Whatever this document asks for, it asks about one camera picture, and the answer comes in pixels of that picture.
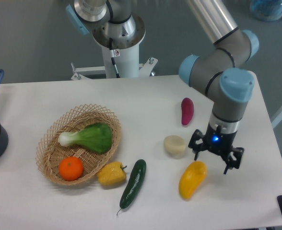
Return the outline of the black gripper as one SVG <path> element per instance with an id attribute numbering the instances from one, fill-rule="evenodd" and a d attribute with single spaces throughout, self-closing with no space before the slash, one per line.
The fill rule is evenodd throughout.
<path id="1" fill-rule="evenodd" d="M 226 164 L 223 174 L 227 174 L 228 170 L 240 168 L 242 156 L 245 151 L 242 147 L 233 147 L 235 136 L 236 132 L 223 134 L 208 125 L 205 135 L 198 129 L 194 131 L 188 147 L 195 154 L 195 161 L 198 159 L 199 153 L 205 150 L 220 156 Z"/>

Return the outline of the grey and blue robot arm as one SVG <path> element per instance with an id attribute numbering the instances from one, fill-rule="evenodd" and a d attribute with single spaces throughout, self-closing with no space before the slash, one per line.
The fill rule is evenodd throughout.
<path id="1" fill-rule="evenodd" d="M 188 146 L 195 154 L 207 150 L 220 156 L 227 170 L 239 168 L 244 149 L 233 141 L 255 83 L 240 66 L 255 55 L 259 41 L 238 28 L 220 0 L 190 0 L 188 5 L 215 46 L 206 58 L 191 55 L 179 67 L 180 79 L 213 101 L 206 133 L 196 130 Z M 145 26 L 129 0 L 75 0 L 66 14 L 81 34 L 92 33 L 101 46 L 108 78 L 141 75 L 139 44 Z"/>

